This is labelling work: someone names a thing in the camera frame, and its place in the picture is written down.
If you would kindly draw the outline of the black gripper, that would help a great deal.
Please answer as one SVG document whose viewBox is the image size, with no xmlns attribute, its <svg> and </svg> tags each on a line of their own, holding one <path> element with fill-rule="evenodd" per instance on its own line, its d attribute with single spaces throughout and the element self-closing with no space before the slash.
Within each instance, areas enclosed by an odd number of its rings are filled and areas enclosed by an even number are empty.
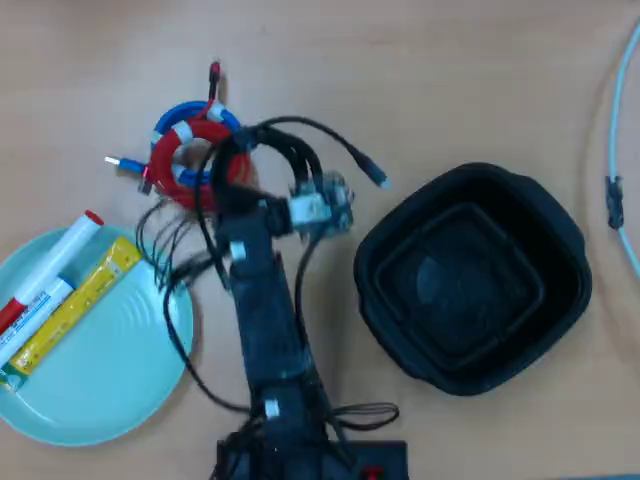
<svg viewBox="0 0 640 480">
<path fill-rule="evenodd" d="M 234 137 L 225 138 L 217 148 L 213 163 L 213 197 L 219 203 L 219 222 L 258 216 L 271 235 L 293 232 L 289 202 L 246 186 L 250 157 Z"/>
</svg>

